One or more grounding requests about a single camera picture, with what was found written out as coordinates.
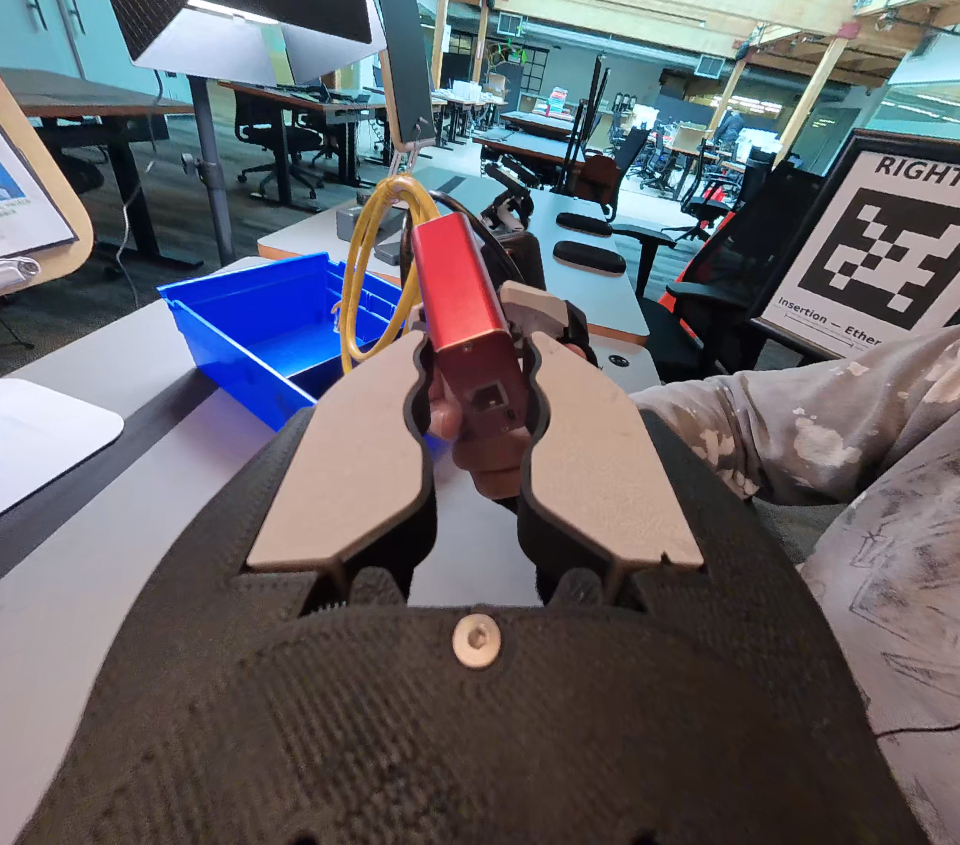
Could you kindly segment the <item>person's right hand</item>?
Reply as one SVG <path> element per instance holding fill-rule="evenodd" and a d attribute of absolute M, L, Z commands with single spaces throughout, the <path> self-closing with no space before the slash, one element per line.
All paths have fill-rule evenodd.
<path fill-rule="evenodd" d="M 521 426 L 488 437 L 477 437 L 464 425 L 461 405 L 441 374 L 429 390 L 429 432 L 452 445 L 454 464 L 470 474 L 474 488 L 496 503 L 512 502 L 522 488 L 522 462 L 531 435 Z"/>

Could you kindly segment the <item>framed checkered marker sign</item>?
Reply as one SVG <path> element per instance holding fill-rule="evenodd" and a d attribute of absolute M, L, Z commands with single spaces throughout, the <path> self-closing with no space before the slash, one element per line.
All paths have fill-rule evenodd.
<path fill-rule="evenodd" d="M 958 324 L 959 143 L 853 131 L 750 310 L 806 359 Z"/>

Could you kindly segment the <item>white stand base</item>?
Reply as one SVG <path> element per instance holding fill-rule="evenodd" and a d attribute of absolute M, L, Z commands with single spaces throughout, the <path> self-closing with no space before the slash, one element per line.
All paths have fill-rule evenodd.
<path fill-rule="evenodd" d="M 114 443 L 114 411 L 25 379 L 1 379 L 1 511 L 5 513 Z"/>

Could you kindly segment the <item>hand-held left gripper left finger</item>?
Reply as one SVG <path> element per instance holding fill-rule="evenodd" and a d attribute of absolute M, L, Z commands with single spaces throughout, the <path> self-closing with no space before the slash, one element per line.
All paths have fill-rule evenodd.
<path fill-rule="evenodd" d="M 347 598 L 366 568 L 408 599 L 437 538 L 426 443 L 433 349 L 410 331 L 318 400 L 246 556 L 258 574 L 314 573 Z"/>

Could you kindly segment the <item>wood top office desk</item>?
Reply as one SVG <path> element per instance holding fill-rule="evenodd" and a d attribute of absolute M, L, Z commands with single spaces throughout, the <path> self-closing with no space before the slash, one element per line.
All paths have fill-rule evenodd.
<path fill-rule="evenodd" d="M 139 261 L 193 271 L 203 261 L 164 253 L 141 187 L 133 143 L 169 139 L 168 116 L 192 117 L 191 104 L 63 74 L 2 68 L 2 81 L 49 150 L 102 148 L 126 205 L 131 240 L 126 251 Z"/>

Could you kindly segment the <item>brown chair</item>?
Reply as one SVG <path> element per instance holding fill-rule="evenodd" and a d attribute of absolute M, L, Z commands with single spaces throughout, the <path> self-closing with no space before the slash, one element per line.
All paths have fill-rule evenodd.
<path fill-rule="evenodd" d="M 604 154 L 590 155 L 578 172 L 573 195 L 598 204 L 606 221 L 612 223 L 618 214 L 618 194 L 622 180 L 623 170 L 613 157 Z"/>

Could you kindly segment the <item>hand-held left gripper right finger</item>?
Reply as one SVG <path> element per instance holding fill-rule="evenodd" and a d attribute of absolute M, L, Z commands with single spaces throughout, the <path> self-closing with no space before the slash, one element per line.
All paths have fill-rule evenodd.
<path fill-rule="evenodd" d="M 544 331 L 526 341 L 530 443 L 517 536 L 548 600 L 572 570 L 616 603 L 632 575 L 701 571 L 705 557 L 634 401 Z"/>

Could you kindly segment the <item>black board on stand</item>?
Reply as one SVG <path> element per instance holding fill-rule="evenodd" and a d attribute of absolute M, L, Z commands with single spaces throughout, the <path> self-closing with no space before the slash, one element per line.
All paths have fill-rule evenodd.
<path fill-rule="evenodd" d="M 417 0 L 378 0 L 386 37 L 383 72 L 390 139 L 403 152 L 436 143 L 432 90 Z"/>

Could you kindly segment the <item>black white tabletop device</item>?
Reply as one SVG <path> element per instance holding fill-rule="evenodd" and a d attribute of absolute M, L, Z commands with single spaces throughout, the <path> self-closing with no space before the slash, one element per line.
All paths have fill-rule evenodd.
<path fill-rule="evenodd" d="M 513 155 L 487 160 L 483 172 L 502 190 L 481 211 L 481 221 L 491 231 L 529 231 L 535 208 L 532 189 L 539 186 L 537 174 Z"/>

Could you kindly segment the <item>instruction sheet on board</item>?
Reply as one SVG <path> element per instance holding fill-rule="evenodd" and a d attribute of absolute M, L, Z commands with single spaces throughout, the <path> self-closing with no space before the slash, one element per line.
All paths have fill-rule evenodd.
<path fill-rule="evenodd" d="M 75 272 L 93 243 L 85 205 L 2 83 L 2 297 Z"/>

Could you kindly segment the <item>red metal ethernet switch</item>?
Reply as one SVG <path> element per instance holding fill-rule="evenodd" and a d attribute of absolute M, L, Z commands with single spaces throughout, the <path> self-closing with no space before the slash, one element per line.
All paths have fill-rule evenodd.
<path fill-rule="evenodd" d="M 489 438 L 524 425 L 529 386 L 469 220 L 450 213 L 413 229 L 434 364 L 463 426 Z"/>

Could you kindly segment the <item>blue plastic storage bin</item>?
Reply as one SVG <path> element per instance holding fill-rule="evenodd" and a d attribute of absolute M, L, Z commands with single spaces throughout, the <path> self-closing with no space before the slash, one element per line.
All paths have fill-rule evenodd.
<path fill-rule="evenodd" d="M 345 270 L 318 252 L 158 291 L 198 369 L 279 432 L 342 380 Z"/>

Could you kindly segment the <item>grey light stand pole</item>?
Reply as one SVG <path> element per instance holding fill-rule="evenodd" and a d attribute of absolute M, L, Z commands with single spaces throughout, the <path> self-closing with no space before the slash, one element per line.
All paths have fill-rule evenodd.
<path fill-rule="evenodd" d="M 236 255 L 224 170 L 210 104 L 208 80 L 200 76 L 188 75 L 187 81 L 194 108 L 200 148 L 200 158 L 196 161 L 196 171 L 201 183 L 206 188 L 220 263 L 222 266 L 227 266 L 236 261 Z"/>

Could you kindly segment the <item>grey power adapter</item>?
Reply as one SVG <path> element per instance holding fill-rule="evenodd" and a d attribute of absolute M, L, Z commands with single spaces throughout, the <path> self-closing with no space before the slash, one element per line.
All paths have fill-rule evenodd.
<path fill-rule="evenodd" d="M 335 224 L 338 239 L 350 242 L 354 237 L 355 228 L 359 222 L 365 206 L 355 204 L 353 206 L 342 207 L 335 211 Z M 397 206 L 388 207 L 377 226 L 374 236 L 374 244 L 380 244 L 388 239 L 399 235 L 407 216 L 407 209 Z"/>

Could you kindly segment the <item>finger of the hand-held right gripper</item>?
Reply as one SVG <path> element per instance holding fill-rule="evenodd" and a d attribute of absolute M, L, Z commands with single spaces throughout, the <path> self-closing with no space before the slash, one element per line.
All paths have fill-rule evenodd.
<path fill-rule="evenodd" d="M 498 298 L 514 340 L 543 333 L 561 341 L 569 329 L 567 304 L 545 290 L 508 280 L 499 287 Z"/>

